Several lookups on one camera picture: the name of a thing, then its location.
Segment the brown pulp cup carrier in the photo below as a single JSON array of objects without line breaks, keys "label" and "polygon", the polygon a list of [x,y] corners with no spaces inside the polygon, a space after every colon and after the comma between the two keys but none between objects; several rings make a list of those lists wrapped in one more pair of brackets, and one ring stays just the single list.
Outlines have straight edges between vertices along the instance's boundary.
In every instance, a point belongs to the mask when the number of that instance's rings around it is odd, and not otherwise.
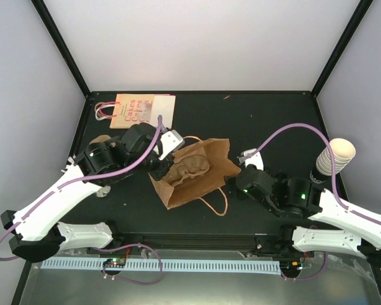
[{"label": "brown pulp cup carrier", "polygon": [[181,157],[175,161],[162,181],[172,187],[202,176],[210,169],[208,158],[203,154]]},{"label": "brown pulp cup carrier", "polygon": [[109,135],[99,135],[93,139],[88,147],[90,149],[104,149],[107,148],[107,142],[111,139]]}]

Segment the brown paper bag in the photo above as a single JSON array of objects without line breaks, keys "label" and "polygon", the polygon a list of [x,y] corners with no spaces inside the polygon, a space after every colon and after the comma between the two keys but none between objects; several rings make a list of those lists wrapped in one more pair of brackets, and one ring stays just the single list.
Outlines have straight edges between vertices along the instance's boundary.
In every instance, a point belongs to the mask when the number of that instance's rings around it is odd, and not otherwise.
[{"label": "brown paper bag", "polygon": [[[217,216],[227,214],[229,201],[223,191],[228,179],[241,172],[229,159],[229,139],[186,136],[196,142],[175,152],[174,163],[168,173],[159,181],[151,178],[152,185],[167,210],[180,207],[194,200],[202,201]],[[224,210],[218,212],[205,196],[220,191],[224,198]]]}]

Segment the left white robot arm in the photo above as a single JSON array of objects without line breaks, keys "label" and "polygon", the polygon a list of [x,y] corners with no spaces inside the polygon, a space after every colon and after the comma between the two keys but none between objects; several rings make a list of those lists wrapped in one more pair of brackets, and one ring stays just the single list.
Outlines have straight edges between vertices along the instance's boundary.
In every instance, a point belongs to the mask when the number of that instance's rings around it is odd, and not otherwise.
[{"label": "left white robot arm", "polygon": [[1,214],[1,222],[11,235],[10,260],[42,262],[55,254],[75,248],[100,248],[118,253],[124,244],[115,224],[67,224],[62,218],[92,194],[105,196],[108,188],[138,172],[161,180],[174,163],[174,152],[184,144],[175,130],[140,123],[122,135],[101,135],[76,157],[63,175],[27,207]]}]

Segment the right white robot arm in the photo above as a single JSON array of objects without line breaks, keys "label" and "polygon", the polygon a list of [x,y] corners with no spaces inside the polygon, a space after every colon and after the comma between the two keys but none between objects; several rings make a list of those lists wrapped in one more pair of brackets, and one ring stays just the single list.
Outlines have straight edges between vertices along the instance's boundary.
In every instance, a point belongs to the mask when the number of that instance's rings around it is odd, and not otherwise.
[{"label": "right white robot arm", "polygon": [[364,258],[381,268],[381,214],[349,203],[309,180],[269,174],[254,149],[242,152],[238,159],[245,166],[236,176],[236,187],[242,194],[277,217],[309,219],[334,227],[331,231],[284,228],[283,236],[276,240],[281,255],[337,252]]}]

